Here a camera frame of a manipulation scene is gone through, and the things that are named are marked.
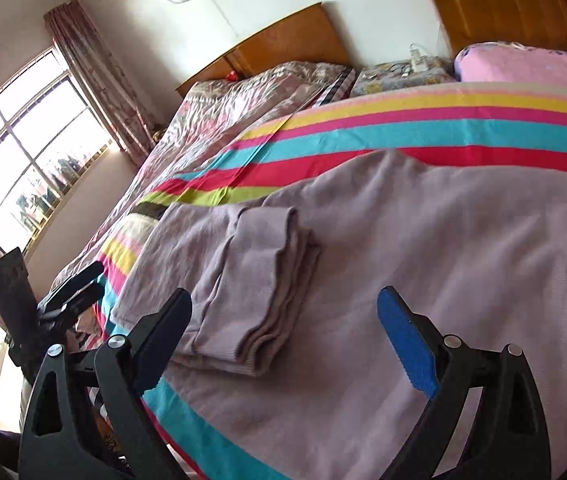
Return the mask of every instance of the mauve blanket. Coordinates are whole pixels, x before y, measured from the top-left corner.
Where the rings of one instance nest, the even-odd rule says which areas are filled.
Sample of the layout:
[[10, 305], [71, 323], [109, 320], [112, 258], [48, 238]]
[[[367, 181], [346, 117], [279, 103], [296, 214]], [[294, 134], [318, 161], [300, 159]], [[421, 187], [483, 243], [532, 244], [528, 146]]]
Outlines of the mauve blanket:
[[174, 203], [144, 245], [112, 320], [131, 329], [185, 288], [192, 320], [173, 360], [257, 377], [287, 341], [318, 255], [293, 208]]
[[169, 365], [167, 381], [198, 415], [288, 478], [378, 479], [426, 403], [377, 319], [377, 294], [394, 285], [441, 333], [522, 346], [553, 477], [565, 470], [567, 173], [430, 167], [381, 151], [249, 205], [295, 207], [321, 256], [266, 375]]

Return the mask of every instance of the striped blanket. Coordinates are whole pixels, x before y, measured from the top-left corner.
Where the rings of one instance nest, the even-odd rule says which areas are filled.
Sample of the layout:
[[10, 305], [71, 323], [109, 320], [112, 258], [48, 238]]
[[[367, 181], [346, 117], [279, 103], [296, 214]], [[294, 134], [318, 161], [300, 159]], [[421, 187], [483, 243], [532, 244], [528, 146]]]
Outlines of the striped blanket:
[[[257, 198], [382, 148], [399, 148], [434, 165], [567, 171], [567, 90], [432, 86], [346, 100], [248, 130], [204, 170], [170, 175], [118, 222], [98, 256], [106, 294], [95, 314], [105, 334], [122, 332], [109, 315], [156, 225], [148, 214], [153, 207]], [[166, 381], [147, 392], [144, 402], [164, 440], [202, 478], [285, 478], [207, 424]]]

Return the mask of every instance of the black mount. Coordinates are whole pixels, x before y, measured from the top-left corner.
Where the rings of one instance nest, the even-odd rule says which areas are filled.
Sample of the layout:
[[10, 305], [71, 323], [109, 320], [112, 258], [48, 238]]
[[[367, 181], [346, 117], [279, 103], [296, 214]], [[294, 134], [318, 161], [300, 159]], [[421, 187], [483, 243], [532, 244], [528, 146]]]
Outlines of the black mount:
[[[111, 336], [87, 352], [68, 353], [58, 344], [49, 348], [23, 427], [20, 478], [186, 480], [140, 396], [156, 387], [191, 316], [190, 295], [179, 288], [128, 336]], [[103, 442], [89, 386], [100, 389], [124, 461]]]
[[[431, 400], [381, 480], [429, 480], [441, 462], [468, 390], [483, 387], [479, 408], [455, 468], [442, 480], [550, 480], [550, 443], [543, 407], [528, 361], [517, 345], [501, 352], [468, 347], [442, 336], [414, 314], [393, 287], [379, 296], [379, 317], [413, 385]], [[401, 334], [393, 328], [407, 322]], [[413, 330], [419, 339], [406, 342]], [[418, 359], [426, 350], [434, 358]]]
[[94, 282], [102, 272], [103, 264], [93, 262], [37, 304], [19, 248], [0, 258], [0, 313], [8, 329], [8, 355], [30, 384], [46, 350], [64, 344], [81, 313], [103, 298], [103, 285]]

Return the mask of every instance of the folded cloth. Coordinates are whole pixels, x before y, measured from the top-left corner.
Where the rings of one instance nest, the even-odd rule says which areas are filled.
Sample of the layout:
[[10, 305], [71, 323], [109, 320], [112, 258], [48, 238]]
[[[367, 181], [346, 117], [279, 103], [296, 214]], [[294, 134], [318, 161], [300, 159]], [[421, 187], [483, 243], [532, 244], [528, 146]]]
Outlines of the folded cloth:
[[260, 376], [292, 331], [317, 256], [292, 207], [175, 203], [148, 238], [111, 317], [131, 329], [185, 288], [192, 320], [173, 360]]

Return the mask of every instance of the blue clamp jaw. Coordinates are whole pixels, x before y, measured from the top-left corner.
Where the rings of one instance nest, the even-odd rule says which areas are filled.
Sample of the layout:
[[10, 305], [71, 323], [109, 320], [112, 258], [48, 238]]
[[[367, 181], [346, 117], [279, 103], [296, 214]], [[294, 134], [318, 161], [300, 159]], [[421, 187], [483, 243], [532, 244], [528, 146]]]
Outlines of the blue clamp jaw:
[[412, 385], [430, 399], [415, 429], [381, 480], [429, 480], [445, 452], [468, 390], [483, 387], [457, 466], [446, 480], [550, 480], [550, 443], [543, 407], [521, 348], [469, 348], [442, 336], [414, 314], [392, 286], [377, 312]]

